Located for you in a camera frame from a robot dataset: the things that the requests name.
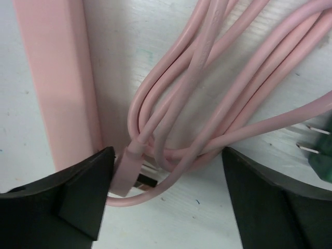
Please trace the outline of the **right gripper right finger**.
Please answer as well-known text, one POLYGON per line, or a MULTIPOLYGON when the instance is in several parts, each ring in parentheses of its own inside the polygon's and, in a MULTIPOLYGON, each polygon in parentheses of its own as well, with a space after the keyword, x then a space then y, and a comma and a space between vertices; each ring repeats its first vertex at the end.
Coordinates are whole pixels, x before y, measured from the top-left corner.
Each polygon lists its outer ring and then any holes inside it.
POLYGON ((222 151, 243 248, 331 248, 331 191, 222 151))

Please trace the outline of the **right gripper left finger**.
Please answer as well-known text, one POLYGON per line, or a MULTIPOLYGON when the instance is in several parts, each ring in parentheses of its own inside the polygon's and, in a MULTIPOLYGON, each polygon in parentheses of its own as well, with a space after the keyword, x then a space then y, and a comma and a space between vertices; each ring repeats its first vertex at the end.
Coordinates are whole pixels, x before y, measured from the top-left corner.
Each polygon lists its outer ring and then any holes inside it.
POLYGON ((115 151, 1 194, 1 248, 92 248, 98 240, 115 151))

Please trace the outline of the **green plug cube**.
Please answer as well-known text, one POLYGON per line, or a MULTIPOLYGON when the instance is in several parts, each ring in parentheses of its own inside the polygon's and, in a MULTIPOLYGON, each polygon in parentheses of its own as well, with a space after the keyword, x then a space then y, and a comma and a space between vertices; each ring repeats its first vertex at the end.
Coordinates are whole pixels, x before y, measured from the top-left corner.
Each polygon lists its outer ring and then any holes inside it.
POLYGON ((315 148, 308 148, 299 143, 296 145, 299 149, 309 152, 308 163, 317 176, 331 184, 331 131, 318 129, 310 125, 306 125, 306 127, 321 134, 315 148))

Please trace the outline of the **pink power strip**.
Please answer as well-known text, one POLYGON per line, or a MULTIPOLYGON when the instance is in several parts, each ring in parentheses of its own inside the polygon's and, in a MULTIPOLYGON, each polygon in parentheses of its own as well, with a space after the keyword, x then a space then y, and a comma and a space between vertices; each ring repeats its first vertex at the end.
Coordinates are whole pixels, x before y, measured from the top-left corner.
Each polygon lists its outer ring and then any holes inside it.
MULTIPOLYGON (((198 1, 181 35, 137 90, 128 113, 131 142, 116 163, 107 204, 144 203, 225 146, 331 110, 331 93, 247 125, 260 103, 331 29, 331 1, 309 1, 289 15, 251 57, 194 142, 169 150, 167 137, 199 76, 251 24, 253 1, 216 39, 235 1, 198 1)), ((54 165, 63 169, 102 146, 82 1, 15 1, 25 52, 54 165)))

